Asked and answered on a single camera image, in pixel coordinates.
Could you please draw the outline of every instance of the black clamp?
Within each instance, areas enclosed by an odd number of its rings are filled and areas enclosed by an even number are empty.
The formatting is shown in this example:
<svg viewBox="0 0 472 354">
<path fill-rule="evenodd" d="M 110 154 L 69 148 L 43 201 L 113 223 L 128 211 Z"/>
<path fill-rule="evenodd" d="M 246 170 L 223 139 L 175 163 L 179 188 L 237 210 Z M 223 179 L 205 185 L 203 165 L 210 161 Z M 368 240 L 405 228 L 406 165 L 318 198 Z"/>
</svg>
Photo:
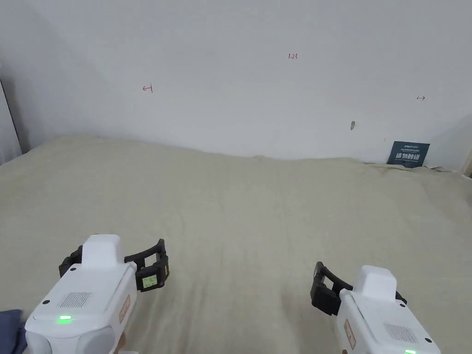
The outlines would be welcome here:
<svg viewBox="0 0 472 354">
<path fill-rule="evenodd" d="M 156 255 L 156 262 L 146 267 L 145 259 Z M 146 251 L 125 257 L 125 263 L 134 262 L 137 265 L 136 287 L 139 291 L 149 291 L 163 287 L 169 277 L 169 258 L 166 255 L 166 247 L 163 239 Z M 62 276 L 73 264 L 82 263 L 82 246 L 66 257 L 59 266 L 59 275 Z"/>
<path fill-rule="evenodd" d="M 333 287 L 331 289 L 327 288 L 324 284 L 325 277 L 333 282 Z M 337 316 L 339 307 L 341 306 L 339 292 L 342 289 L 352 291 L 353 286 L 342 281 L 331 273 L 322 262 L 316 262 L 315 271 L 313 273 L 312 289 L 310 291 L 312 305 L 330 316 Z M 406 300 L 398 291 L 395 293 L 395 299 L 403 301 L 406 305 Z"/>
</svg>

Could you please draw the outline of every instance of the wrinkled fabric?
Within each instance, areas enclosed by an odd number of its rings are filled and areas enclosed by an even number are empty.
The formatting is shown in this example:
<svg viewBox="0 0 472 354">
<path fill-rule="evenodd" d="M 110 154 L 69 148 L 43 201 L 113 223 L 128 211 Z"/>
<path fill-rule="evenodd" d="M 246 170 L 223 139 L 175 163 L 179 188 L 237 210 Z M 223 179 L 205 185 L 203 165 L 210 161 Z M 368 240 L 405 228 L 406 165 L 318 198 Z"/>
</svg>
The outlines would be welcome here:
<svg viewBox="0 0 472 354">
<path fill-rule="evenodd" d="M 323 261 L 351 284 L 364 264 L 391 270 L 441 350 L 466 353 L 471 215 L 454 172 L 66 136 L 0 166 L 0 306 L 29 314 L 91 234 L 126 254 L 164 238 L 170 277 L 138 296 L 126 350 L 341 353 L 309 296 Z"/>
<path fill-rule="evenodd" d="M 25 323 L 21 310 L 0 312 L 0 354 L 21 354 L 26 349 Z"/>
</svg>

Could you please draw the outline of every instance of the green screen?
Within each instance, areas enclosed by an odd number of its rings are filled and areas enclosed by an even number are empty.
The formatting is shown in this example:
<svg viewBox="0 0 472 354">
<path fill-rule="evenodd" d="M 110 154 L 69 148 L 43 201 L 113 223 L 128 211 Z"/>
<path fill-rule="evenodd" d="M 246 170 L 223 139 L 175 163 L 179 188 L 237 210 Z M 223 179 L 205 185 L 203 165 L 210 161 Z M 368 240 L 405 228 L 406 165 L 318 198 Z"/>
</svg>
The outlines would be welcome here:
<svg viewBox="0 0 472 354">
<path fill-rule="evenodd" d="M 157 275 L 152 275 L 150 277 L 143 279 L 143 288 L 146 289 L 147 287 L 151 287 L 153 285 L 157 285 Z"/>
</svg>

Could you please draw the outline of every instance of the red arrow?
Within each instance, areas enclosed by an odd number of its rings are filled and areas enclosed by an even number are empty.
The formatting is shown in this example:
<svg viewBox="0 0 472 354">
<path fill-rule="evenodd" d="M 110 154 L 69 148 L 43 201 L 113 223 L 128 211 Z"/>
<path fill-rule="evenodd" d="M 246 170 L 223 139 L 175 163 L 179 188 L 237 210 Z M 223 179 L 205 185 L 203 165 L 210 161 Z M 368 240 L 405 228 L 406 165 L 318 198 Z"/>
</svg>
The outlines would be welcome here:
<svg viewBox="0 0 472 354">
<path fill-rule="evenodd" d="M 146 87 L 146 85 L 143 86 L 143 91 L 147 91 L 149 89 L 151 89 L 151 93 L 152 93 L 152 84 L 150 87 Z"/>
</svg>

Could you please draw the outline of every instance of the sign with chinese text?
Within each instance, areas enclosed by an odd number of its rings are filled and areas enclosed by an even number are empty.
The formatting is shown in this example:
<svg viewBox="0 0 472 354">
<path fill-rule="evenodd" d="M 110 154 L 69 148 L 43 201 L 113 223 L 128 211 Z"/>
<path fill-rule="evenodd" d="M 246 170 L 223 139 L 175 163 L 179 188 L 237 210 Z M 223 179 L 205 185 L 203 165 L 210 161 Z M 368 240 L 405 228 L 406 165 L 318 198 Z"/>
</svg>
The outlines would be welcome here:
<svg viewBox="0 0 472 354">
<path fill-rule="evenodd" d="M 429 144 L 395 141 L 387 164 L 403 165 L 410 169 L 423 166 Z"/>
</svg>

